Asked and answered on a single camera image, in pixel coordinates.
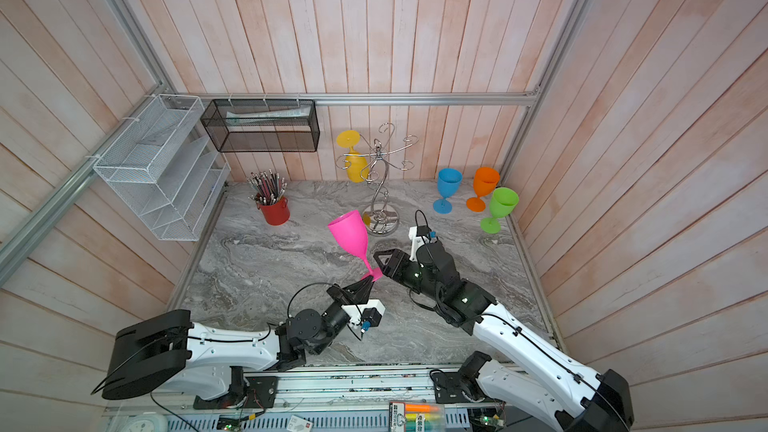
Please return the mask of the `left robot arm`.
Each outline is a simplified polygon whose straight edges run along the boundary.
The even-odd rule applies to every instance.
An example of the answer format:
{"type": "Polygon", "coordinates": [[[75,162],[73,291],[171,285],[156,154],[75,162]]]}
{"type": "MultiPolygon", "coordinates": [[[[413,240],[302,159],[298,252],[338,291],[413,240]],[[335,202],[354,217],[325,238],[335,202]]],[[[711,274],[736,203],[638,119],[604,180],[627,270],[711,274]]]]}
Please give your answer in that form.
{"type": "Polygon", "coordinates": [[[305,309],[265,331],[224,330],[194,322],[176,309],[120,330],[108,371],[93,389],[108,401],[157,389],[192,394],[214,405],[246,400],[248,371],[284,372],[325,351],[344,330],[362,336],[379,325],[385,307],[370,297],[372,275],[346,287],[330,284],[322,313],[305,309]]]}

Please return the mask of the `green wine glass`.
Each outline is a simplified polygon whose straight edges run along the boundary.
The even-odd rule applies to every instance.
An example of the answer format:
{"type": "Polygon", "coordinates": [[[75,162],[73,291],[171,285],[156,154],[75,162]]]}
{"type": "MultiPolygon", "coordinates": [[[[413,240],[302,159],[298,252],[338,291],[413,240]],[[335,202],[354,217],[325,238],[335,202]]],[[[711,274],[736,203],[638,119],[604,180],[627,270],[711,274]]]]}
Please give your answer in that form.
{"type": "Polygon", "coordinates": [[[499,220],[509,216],[518,203],[519,196],[514,190],[508,187],[496,188],[488,205],[490,216],[481,221],[481,229],[488,234],[499,233],[499,220]]]}

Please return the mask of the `yellow wine glass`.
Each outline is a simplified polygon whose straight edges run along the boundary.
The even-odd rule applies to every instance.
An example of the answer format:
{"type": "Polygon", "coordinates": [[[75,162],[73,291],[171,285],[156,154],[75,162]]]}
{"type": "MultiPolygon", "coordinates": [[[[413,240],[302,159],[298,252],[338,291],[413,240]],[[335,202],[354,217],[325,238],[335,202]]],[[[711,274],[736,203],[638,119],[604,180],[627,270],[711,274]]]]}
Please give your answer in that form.
{"type": "Polygon", "coordinates": [[[348,179],[353,183],[365,181],[363,168],[368,163],[366,156],[355,149],[360,140],[361,136],[355,130],[343,131],[336,139],[337,145],[342,149],[346,149],[345,153],[336,159],[336,167],[344,170],[348,179]]]}

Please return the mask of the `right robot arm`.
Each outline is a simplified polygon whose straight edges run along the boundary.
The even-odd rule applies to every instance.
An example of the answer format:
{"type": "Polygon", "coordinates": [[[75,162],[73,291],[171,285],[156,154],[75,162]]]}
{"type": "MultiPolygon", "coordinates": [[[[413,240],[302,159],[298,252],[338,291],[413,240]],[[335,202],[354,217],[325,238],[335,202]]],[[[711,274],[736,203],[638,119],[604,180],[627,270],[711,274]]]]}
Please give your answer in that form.
{"type": "Polygon", "coordinates": [[[435,303],[449,325],[490,345],[518,366],[513,372],[474,352],[456,376],[470,401],[502,401],[555,431],[628,431],[634,411],[627,380],[599,373],[569,357],[516,319],[490,292],[461,278],[441,242],[414,256],[399,249],[374,253],[382,273],[435,303]]]}

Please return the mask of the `pink wine glass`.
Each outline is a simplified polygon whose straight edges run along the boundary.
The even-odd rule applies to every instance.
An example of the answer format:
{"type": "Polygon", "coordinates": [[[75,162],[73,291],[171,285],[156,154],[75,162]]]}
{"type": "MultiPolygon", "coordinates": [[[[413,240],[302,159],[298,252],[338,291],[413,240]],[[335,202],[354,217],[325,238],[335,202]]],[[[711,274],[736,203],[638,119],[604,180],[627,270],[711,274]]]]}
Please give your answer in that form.
{"type": "Polygon", "coordinates": [[[363,279],[379,280],[383,274],[380,268],[372,268],[368,260],[368,231],[358,210],[352,210],[328,224],[328,229],[338,245],[347,253],[361,259],[367,268],[363,279]]]}

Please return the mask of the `blue wine glass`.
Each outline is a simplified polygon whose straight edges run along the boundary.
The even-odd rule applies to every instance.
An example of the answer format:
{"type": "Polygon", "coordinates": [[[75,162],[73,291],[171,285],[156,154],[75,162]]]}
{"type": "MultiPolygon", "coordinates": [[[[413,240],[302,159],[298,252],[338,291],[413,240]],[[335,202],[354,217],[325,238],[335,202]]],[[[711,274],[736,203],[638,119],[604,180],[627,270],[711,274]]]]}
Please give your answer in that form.
{"type": "Polygon", "coordinates": [[[448,214],[452,211],[449,198],[459,189],[463,179],[462,173],[454,168],[441,169],[437,176],[437,190],[441,198],[433,203],[434,210],[439,214],[448,214]]]}

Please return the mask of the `orange wine glass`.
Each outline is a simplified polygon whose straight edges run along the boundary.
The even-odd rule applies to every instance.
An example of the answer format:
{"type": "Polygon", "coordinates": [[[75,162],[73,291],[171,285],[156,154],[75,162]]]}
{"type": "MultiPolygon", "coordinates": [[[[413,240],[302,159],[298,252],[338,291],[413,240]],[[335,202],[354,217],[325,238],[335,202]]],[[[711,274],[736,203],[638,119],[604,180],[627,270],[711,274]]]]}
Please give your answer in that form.
{"type": "Polygon", "coordinates": [[[500,174],[493,168],[480,167],[477,169],[473,179],[474,197],[466,201],[469,210],[480,213],[486,208],[484,197],[491,194],[500,180],[500,174]]]}

